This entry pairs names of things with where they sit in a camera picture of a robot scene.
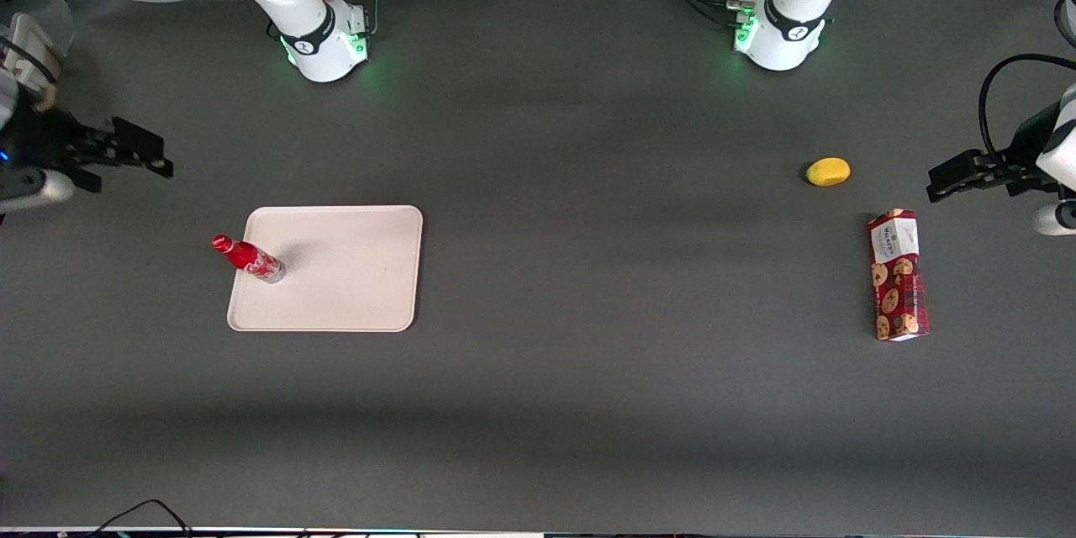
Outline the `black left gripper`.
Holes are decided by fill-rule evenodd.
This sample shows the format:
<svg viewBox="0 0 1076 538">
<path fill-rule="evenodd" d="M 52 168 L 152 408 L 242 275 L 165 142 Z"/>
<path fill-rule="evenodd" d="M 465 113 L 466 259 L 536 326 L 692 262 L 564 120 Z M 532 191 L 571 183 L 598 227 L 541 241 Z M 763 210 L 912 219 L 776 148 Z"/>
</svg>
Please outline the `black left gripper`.
<svg viewBox="0 0 1076 538">
<path fill-rule="evenodd" d="M 1011 143 L 999 156 L 981 150 L 965 150 L 942 166 L 928 171 L 926 196 L 930 203 L 939 203 L 955 193 L 985 190 L 1005 185 L 1008 196 L 1042 192 L 1061 196 L 1062 186 L 1037 166 L 1040 153 L 1052 137 L 1060 113 L 1054 102 L 1015 130 Z"/>
</svg>

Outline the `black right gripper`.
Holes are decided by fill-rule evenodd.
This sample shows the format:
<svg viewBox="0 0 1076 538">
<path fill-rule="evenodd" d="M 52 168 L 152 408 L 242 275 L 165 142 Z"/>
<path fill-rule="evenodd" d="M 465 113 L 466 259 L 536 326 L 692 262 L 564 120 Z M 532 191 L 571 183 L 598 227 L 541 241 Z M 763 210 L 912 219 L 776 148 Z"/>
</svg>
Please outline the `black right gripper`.
<svg viewBox="0 0 1076 538">
<path fill-rule="evenodd" d="M 103 179 L 89 171 L 90 166 L 137 167 L 165 179 L 174 176 L 174 164 L 162 158 L 165 142 L 159 134 L 118 116 L 113 116 L 110 125 L 112 147 L 105 147 L 95 129 L 65 110 L 38 113 L 32 108 L 17 108 L 3 127 L 5 162 L 13 169 L 54 171 L 90 193 L 103 189 Z"/>
</svg>

